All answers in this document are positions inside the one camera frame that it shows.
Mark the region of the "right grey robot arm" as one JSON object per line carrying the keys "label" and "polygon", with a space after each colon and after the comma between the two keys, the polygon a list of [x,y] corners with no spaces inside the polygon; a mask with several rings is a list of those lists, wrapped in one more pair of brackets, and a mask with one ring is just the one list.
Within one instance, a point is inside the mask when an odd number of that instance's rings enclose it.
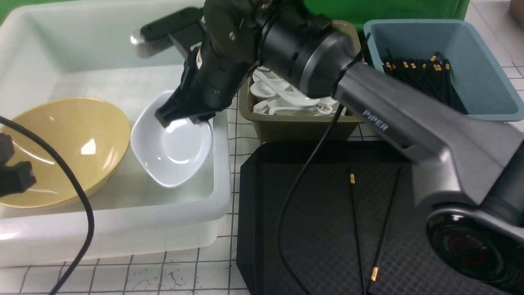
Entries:
{"label": "right grey robot arm", "polygon": [[163,127],[210,119],[265,66],[310,98],[332,97],[413,164],[416,204],[435,211],[427,238],[455,271],[523,293],[523,134],[465,116],[354,56],[350,37],[301,0],[206,0],[145,25],[154,52],[185,58],[156,110]]}

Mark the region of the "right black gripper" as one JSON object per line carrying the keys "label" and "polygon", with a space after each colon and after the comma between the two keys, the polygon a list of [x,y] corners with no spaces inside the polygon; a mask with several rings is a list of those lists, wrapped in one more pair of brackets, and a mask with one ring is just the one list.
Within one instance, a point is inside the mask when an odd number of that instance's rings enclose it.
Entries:
{"label": "right black gripper", "polygon": [[178,89],[155,111],[164,127],[188,119],[208,122],[228,108],[256,62],[261,26],[257,13],[265,0],[206,0],[204,39],[189,54]]}

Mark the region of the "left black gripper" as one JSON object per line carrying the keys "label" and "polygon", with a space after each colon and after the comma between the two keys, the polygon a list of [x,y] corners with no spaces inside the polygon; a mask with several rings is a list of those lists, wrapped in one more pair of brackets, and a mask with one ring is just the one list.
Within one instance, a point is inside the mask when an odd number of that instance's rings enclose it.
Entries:
{"label": "left black gripper", "polygon": [[0,197],[26,192],[37,183],[28,161],[13,165],[7,163],[15,155],[14,144],[10,135],[0,134]]}

